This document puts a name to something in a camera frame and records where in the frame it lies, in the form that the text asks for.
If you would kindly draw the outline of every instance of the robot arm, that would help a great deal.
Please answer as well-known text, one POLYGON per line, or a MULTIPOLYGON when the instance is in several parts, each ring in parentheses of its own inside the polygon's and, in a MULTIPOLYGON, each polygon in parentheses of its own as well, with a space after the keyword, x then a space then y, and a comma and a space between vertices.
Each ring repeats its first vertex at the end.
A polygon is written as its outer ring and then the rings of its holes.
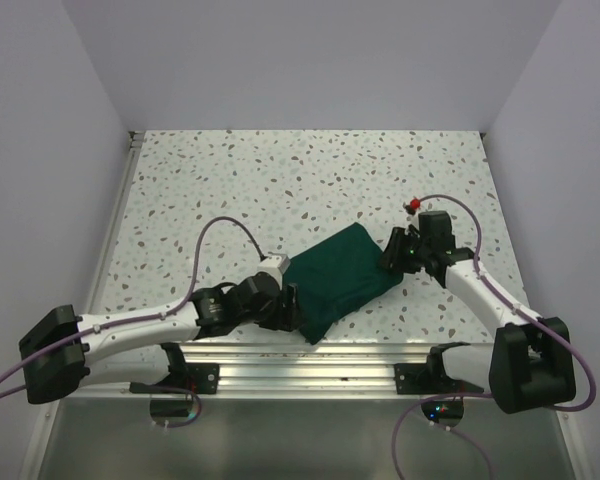
POLYGON ((427 359, 428 375, 423 378, 443 392, 453 380, 481 387, 491 392, 506 413, 572 400, 576 390, 571 354, 526 322, 519 312, 538 319, 568 341, 564 322, 559 318, 544 319, 523 306, 489 275, 482 263, 477 265, 480 275, 514 309, 508 309, 478 277, 474 252, 456 248, 448 213, 423 212, 414 217, 408 231, 398 227, 392 231, 379 266, 402 273, 424 269, 464 302, 494 337, 491 351, 466 343, 433 347, 427 359))
POLYGON ((70 335, 93 333, 25 366, 29 402, 58 400, 80 387, 103 383, 186 388, 190 372, 178 343, 228 335, 245 322, 285 331, 301 325, 295 286, 282 283, 288 266, 286 255, 268 257, 242 283, 196 290, 172 314, 166 312, 183 299, 107 315, 76 316, 71 306, 55 308, 20 341, 23 359, 70 335), (157 319, 133 321, 154 314, 157 319))

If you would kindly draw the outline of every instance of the folded cloth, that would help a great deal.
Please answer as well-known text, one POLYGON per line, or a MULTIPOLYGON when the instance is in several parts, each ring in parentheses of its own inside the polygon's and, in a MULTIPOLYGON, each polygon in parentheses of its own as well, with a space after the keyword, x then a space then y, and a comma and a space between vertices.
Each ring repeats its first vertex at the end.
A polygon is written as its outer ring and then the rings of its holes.
POLYGON ((402 282, 402 274, 378 268, 381 254, 365 228, 354 223, 291 259, 284 282, 298 286, 306 320, 300 333, 309 343, 318 343, 333 322, 402 282))

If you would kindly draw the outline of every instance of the green cloth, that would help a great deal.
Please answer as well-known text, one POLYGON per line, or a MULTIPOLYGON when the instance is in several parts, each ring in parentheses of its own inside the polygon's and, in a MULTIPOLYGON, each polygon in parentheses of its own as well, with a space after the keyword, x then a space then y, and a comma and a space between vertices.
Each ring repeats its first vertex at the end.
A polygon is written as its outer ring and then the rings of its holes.
POLYGON ((377 263, 382 250, 359 223, 291 259, 284 282, 298 285, 298 304, 306 324, 300 333, 312 345, 333 322, 362 308, 402 282, 377 263))

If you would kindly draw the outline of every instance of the white wall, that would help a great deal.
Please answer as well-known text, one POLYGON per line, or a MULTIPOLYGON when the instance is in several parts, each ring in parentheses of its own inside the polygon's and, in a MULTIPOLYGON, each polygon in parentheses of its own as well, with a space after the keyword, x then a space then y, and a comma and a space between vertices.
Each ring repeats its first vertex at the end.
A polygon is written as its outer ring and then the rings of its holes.
MULTIPOLYGON (((125 148, 60 0, 0 0, 0 373, 53 306, 83 305, 125 148)), ((24 394, 0 402, 0 480, 17 477, 36 413, 24 394)))
POLYGON ((559 0, 64 0, 136 129, 486 131, 559 0))
MULTIPOLYGON (((529 299, 600 387, 600 0, 562 2, 487 146, 529 299)), ((600 388, 579 415, 600 478, 600 388)))

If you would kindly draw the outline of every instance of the speckled table surface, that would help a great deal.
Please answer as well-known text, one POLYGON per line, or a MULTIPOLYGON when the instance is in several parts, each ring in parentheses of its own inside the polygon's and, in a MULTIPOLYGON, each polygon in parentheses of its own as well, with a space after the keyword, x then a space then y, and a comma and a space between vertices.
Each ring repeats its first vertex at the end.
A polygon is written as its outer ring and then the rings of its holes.
MULTIPOLYGON (((100 312, 165 303, 185 294, 195 241, 218 215, 234 216, 266 251, 296 255, 352 222, 384 247, 406 225, 402 203, 446 193, 474 209, 482 260, 502 285, 526 296, 477 132, 149 131, 140 151, 109 265, 100 312)), ((471 220, 448 210, 459 244, 473 245, 471 220)), ((240 281, 258 263, 245 235, 216 224, 205 237, 200 286, 240 281)), ((298 333, 255 325, 222 342, 303 343, 298 333)), ((426 274, 403 283, 331 327, 324 342, 490 342, 462 302, 426 274)))

